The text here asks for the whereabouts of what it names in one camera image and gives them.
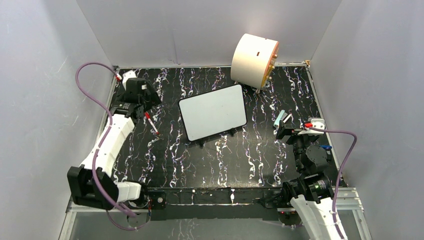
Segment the red capped whiteboard marker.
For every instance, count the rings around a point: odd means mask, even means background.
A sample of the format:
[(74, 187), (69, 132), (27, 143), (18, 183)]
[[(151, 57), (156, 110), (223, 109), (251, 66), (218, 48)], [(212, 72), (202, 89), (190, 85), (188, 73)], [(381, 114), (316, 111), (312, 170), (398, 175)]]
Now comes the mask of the red capped whiteboard marker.
[(155, 126), (154, 122), (152, 121), (152, 119), (151, 119), (151, 117), (150, 117), (149, 113), (148, 113), (148, 112), (144, 112), (144, 115), (145, 115), (146, 119), (148, 120), (149, 124), (151, 125), (151, 127), (152, 127), (152, 129), (153, 129), (154, 133), (155, 133), (156, 135), (159, 135), (160, 133), (159, 133), (159, 131), (157, 130), (157, 128), (156, 128), (156, 126)]

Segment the white whiteboard black frame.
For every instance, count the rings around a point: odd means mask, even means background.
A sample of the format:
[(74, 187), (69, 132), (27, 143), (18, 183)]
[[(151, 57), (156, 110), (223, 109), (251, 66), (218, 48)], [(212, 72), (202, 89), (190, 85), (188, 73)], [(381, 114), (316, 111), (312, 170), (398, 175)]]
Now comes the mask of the white whiteboard black frame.
[(231, 134), (248, 123), (243, 86), (233, 84), (177, 102), (186, 142), (203, 146), (209, 138)]

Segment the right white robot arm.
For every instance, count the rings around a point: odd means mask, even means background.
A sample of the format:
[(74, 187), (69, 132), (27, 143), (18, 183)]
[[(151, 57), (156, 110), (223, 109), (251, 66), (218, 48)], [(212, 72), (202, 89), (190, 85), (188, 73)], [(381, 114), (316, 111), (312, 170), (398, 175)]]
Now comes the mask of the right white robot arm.
[(311, 240), (345, 240), (347, 235), (334, 203), (335, 192), (325, 174), (332, 157), (327, 149), (316, 145), (326, 132), (322, 118), (310, 118), (302, 129), (281, 120), (276, 139), (287, 137), (293, 148), (296, 171), (300, 176), (282, 185), (282, 202), (293, 207)]

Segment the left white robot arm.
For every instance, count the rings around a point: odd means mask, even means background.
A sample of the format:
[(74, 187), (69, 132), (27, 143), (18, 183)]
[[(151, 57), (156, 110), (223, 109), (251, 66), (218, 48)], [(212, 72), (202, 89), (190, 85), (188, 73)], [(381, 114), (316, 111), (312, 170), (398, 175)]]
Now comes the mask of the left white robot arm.
[(95, 147), (79, 166), (72, 166), (67, 172), (71, 197), (77, 205), (111, 210), (127, 201), (137, 208), (144, 208), (149, 203), (144, 184), (137, 181), (115, 183), (112, 171), (138, 119), (162, 101), (152, 83), (144, 78), (128, 78), (122, 84), (124, 92), (110, 107), (106, 126)]

